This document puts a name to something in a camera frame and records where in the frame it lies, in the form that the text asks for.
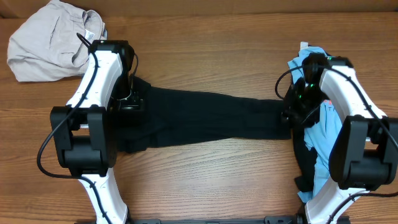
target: blue clothing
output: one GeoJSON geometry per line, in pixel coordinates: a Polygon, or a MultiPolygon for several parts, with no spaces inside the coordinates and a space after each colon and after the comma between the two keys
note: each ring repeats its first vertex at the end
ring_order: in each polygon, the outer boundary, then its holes
{"type": "MultiPolygon", "coordinates": [[[[306,47],[298,52],[298,57],[289,61],[287,65],[289,68],[301,66],[305,58],[310,53],[325,53],[320,47],[306,47]]],[[[296,70],[292,72],[293,83],[300,77],[303,77],[303,70],[296,70]]],[[[312,147],[318,153],[317,162],[315,164],[315,176],[313,178],[313,192],[299,192],[298,196],[306,203],[319,193],[323,185],[328,180],[329,173],[329,155],[335,144],[338,133],[341,129],[341,121],[332,105],[331,101],[325,100],[320,105],[320,120],[311,128],[305,128],[304,141],[308,150],[312,147]]]]}

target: black metal bracket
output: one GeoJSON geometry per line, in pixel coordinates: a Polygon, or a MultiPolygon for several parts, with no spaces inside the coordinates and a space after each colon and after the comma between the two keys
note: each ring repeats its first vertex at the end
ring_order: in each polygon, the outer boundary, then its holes
{"type": "MultiPolygon", "coordinates": [[[[96,222],[75,223],[95,224],[96,222]]],[[[132,220],[126,224],[308,224],[300,215],[270,216],[265,218],[243,218],[243,219],[220,219],[220,220],[177,220],[161,221],[159,219],[132,220]]],[[[351,224],[349,217],[340,217],[337,224],[351,224]]]]}
{"type": "MultiPolygon", "coordinates": [[[[398,139],[398,119],[381,120],[398,139]]],[[[375,119],[347,116],[330,153],[331,178],[339,188],[376,190],[390,184],[397,172],[398,152],[375,119]],[[366,138],[378,144],[376,150],[365,149],[366,138]]]]}
{"type": "MultiPolygon", "coordinates": [[[[50,120],[52,128],[66,117],[69,106],[53,107],[50,120]]],[[[78,109],[76,114],[60,126],[54,134],[58,161],[68,168],[71,175],[99,174],[104,177],[109,167],[116,163],[116,141],[104,107],[93,105],[88,109],[78,109]],[[81,124],[89,127],[89,136],[74,136],[81,124]]]]}

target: robotic arm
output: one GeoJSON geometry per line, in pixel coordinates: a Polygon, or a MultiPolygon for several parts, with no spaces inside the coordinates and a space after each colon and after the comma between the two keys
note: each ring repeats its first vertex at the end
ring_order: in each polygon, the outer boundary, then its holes
{"type": "Polygon", "coordinates": [[[134,50],[127,41],[95,40],[89,48],[89,66],[74,96],[66,106],[54,107],[50,120],[53,129],[74,108],[92,79],[95,70],[93,54],[99,68],[86,98],[76,113],[63,123],[54,134],[60,165],[69,168],[74,177],[85,177],[94,183],[98,198],[90,184],[79,180],[85,187],[96,212],[97,224],[108,224],[99,201],[113,224],[131,223],[129,210],[123,202],[113,166],[116,163],[116,139],[113,131],[119,126],[118,116],[139,110],[142,100],[137,100],[128,80],[134,50]],[[74,136],[72,131],[89,129],[89,136],[74,136]]]}
{"type": "Polygon", "coordinates": [[[285,118],[292,118],[292,126],[311,126],[319,120],[319,114],[310,113],[328,98],[343,123],[330,154],[331,177],[318,195],[306,204],[305,214],[307,222],[311,224],[336,223],[338,217],[354,202],[352,199],[337,210],[350,195],[368,193],[382,184],[390,184],[397,170],[398,153],[387,133],[365,107],[360,94],[395,138],[398,133],[397,120],[387,118],[370,100],[347,58],[310,54],[303,61],[303,68],[304,77],[297,85],[290,87],[285,97],[285,118]],[[364,149],[366,141],[378,144],[377,150],[364,149]]]}

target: garment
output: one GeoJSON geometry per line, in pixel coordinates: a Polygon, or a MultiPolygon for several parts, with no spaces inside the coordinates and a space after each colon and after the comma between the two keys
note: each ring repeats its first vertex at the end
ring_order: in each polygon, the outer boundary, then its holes
{"type": "MultiPolygon", "coordinates": [[[[312,47],[301,44],[301,50],[298,52],[298,57],[294,58],[292,61],[288,62],[288,66],[290,68],[294,68],[302,65],[302,62],[305,58],[308,57],[310,53],[323,53],[327,55],[327,53],[320,47],[312,47]]],[[[295,83],[300,77],[303,77],[303,70],[296,70],[292,72],[292,81],[295,83]]],[[[308,150],[315,149],[317,152],[316,163],[314,166],[314,176],[313,176],[313,190],[312,192],[301,192],[298,193],[303,202],[307,202],[311,200],[317,193],[319,193],[320,189],[323,187],[325,182],[330,176],[329,173],[329,155],[331,150],[333,149],[333,145],[335,144],[338,133],[341,129],[341,121],[340,118],[332,104],[331,101],[325,100],[320,105],[320,121],[317,124],[314,124],[311,128],[304,129],[304,142],[308,150]]],[[[296,148],[295,153],[300,151],[302,154],[307,154],[304,152],[302,148],[296,148]]],[[[302,158],[296,156],[296,159],[302,164],[302,158]]],[[[310,164],[313,163],[314,157],[308,157],[306,160],[309,161],[310,164]]],[[[300,166],[304,176],[308,176],[312,174],[312,170],[308,172],[306,168],[302,168],[300,166]]]]}
{"type": "Polygon", "coordinates": [[[82,75],[88,66],[88,51],[76,33],[91,43],[105,39],[105,23],[95,11],[52,0],[11,35],[7,64],[20,82],[82,75]]]}
{"type": "Polygon", "coordinates": [[[129,118],[136,125],[118,129],[120,151],[226,138],[290,139],[288,124],[280,122],[283,101],[167,90],[137,77],[133,84],[145,112],[129,118]]]}
{"type": "Polygon", "coordinates": [[[313,177],[315,175],[315,163],[318,153],[315,148],[308,150],[304,141],[304,128],[293,128],[293,150],[298,166],[302,171],[301,177],[294,179],[301,192],[311,192],[313,190],[313,177]]]}

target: wire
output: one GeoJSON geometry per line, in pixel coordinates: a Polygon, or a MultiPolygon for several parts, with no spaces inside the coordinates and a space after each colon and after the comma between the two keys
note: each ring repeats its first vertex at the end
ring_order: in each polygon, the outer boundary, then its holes
{"type": "Polygon", "coordinates": [[[79,40],[88,48],[90,49],[90,45],[91,43],[85,38],[83,37],[81,34],[76,33],[77,37],[79,38],[79,40]]]}
{"type": "Polygon", "coordinates": [[[137,68],[138,68],[138,63],[139,63],[138,55],[134,53],[134,56],[136,57],[136,67],[134,68],[134,71],[132,71],[132,73],[131,73],[131,75],[130,75],[130,87],[131,87],[132,90],[133,90],[133,86],[132,86],[133,81],[132,81],[132,80],[134,79],[134,76],[136,76],[136,72],[137,72],[137,68]]]}
{"type": "Polygon", "coordinates": [[[283,74],[278,78],[278,80],[277,80],[276,83],[275,83],[275,93],[276,93],[276,95],[277,95],[279,98],[281,98],[282,100],[284,99],[284,97],[281,96],[281,95],[278,93],[279,82],[280,82],[287,74],[289,74],[290,72],[293,72],[293,71],[295,71],[295,70],[297,70],[297,69],[301,69],[301,68],[303,68],[303,67],[304,67],[304,66],[301,65],[301,66],[292,68],[292,69],[286,71],[285,73],[283,73],[283,74]]]}
{"type": "MultiPolygon", "coordinates": [[[[380,118],[376,115],[376,113],[372,110],[371,105],[369,105],[369,103],[366,101],[364,95],[362,94],[361,90],[359,89],[359,87],[355,84],[354,81],[352,81],[351,77],[348,77],[347,75],[345,75],[343,72],[336,70],[334,68],[331,67],[326,67],[323,65],[314,65],[318,68],[323,68],[323,69],[328,69],[331,70],[332,72],[335,72],[339,75],[341,75],[342,77],[344,77],[347,81],[349,81],[351,83],[351,85],[354,87],[354,89],[356,90],[356,92],[358,93],[361,101],[363,102],[365,108],[369,111],[369,113],[372,115],[372,117],[379,123],[380,127],[383,129],[383,131],[388,135],[389,139],[391,140],[391,142],[393,143],[394,147],[397,149],[398,151],[398,144],[397,141],[394,139],[394,137],[392,136],[392,134],[390,133],[390,131],[387,129],[387,127],[383,124],[383,122],[380,120],[380,118]]],[[[279,93],[278,93],[278,85],[279,82],[281,81],[281,79],[283,79],[284,76],[286,76],[286,74],[300,69],[300,68],[304,68],[304,67],[312,67],[311,65],[302,65],[302,66],[298,66],[295,68],[290,69],[289,71],[286,71],[285,73],[283,73],[279,79],[277,80],[276,84],[275,84],[275,93],[276,95],[281,98],[284,99],[279,93]]],[[[302,123],[314,112],[311,111],[310,114],[302,121],[302,123]]],[[[388,198],[388,197],[396,197],[398,196],[398,192],[392,193],[392,194],[377,194],[377,193],[357,193],[357,194],[353,194],[350,195],[346,200],[344,200],[341,204],[339,204],[339,206],[333,211],[333,213],[330,215],[329,220],[327,221],[326,224],[331,224],[334,217],[337,215],[337,213],[349,202],[349,201],[354,201],[356,197],[382,197],[382,198],[388,198]]]]}
{"type": "Polygon", "coordinates": [[[330,215],[329,220],[327,221],[326,224],[331,224],[333,222],[334,217],[337,215],[337,213],[349,202],[349,201],[355,201],[354,199],[356,197],[382,197],[382,198],[389,198],[389,197],[396,197],[398,196],[398,192],[392,193],[392,194],[376,194],[376,193],[356,193],[353,195],[350,195],[344,202],[339,204],[339,206],[333,211],[333,213],[330,215]]]}
{"type": "MultiPolygon", "coordinates": [[[[83,44],[84,44],[85,46],[87,46],[88,48],[90,48],[90,45],[91,45],[91,44],[88,42],[88,40],[86,40],[86,39],[85,39],[81,34],[79,34],[79,33],[77,33],[77,36],[78,36],[78,38],[83,42],[83,44]]],[[[96,74],[97,74],[99,65],[98,65],[97,56],[96,56],[95,54],[93,54],[93,53],[91,53],[91,54],[93,55],[93,58],[94,58],[94,61],[95,61],[95,66],[94,66],[93,76],[92,76],[90,82],[88,83],[86,90],[85,90],[84,93],[81,95],[81,98],[80,98],[79,102],[76,104],[76,106],[73,107],[73,109],[66,115],[66,117],[57,125],[57,127],[55,127],[55,128],[51,131],[51,133],[47,136],[47,138],[45,138],[43,144],[42,144],[41,147],[40,147],[39,152],[37,153],[37,160],[36,160],[36,163],[37,163],[37,167],[40,169],[40,171],[42,171],[43,174],[45,174],[45,175],[47,175],[47,176],[49,176],[49,177],[61,178],[61,179],[78,179],[78,180],[84,180],[85,182],[89,183],[90,188],[92,188],[93,191],[94,191],[94,194],[95,194],[95,197],[96,197],[96,199],[97,199],[98,206],[99,206],[99,209],[101,210],[101,213],[102,213],[103,218],[105,218],[106,221],[107,221],[109,224],[112,224],[112,223],[111,223],[111,220],[110,220],[109,217],[107,216],[107,214],[106,214],[106,212],[105,212],[105,210],[104,210],[104,208],[103,208],[103,206],[102,206],[101,199],[100,199],[100,195],[99,195],[99,193],[98,193],[98,191],[97,191],[97,188],[95,187],[95,183],[93,183],[90,179],[88,179],[88,178],[86,178],[86,177],[74,177],[74,176],[71,176],[71,175],[52,174],[52,173],[50,173],[49,171],[45,170],[45,169],[43,168],[43,166],[42,166],[42,163],[41,163],[41,158],[42,158],[42,154],[43,154],[43,151],[44,151],[45,147],[47,146],[47,144],[49,143],[49,141],[51,140],[51,138],[54,136],[55,132],[58,131],[58,129],[60,128],[60,126],[63,125],[63,124],[76,112],[76,110],[79,108],[79,106],[83,103],[83,101],[85,100],[85,98],[86,98],[86,96],[87,96],[87,94],[88,94],[88,91],[90,90],[90,87],[92,86],[92,84],[93,84],[93,82],[94,82],[94,79],[95,79],[95,76],[96,76],[96,74]]]]}
{"type": "Polygon", "coordinates": [[[320,106],[321,106],[321,104],[319,104],[316,108],[312,109],[311,112],[305,117],[305,119],[304,119],[300,124],[304,124],[304,122],[305,122],[314,112],[316,112],[316,110],[319,109],[320,106]]]}

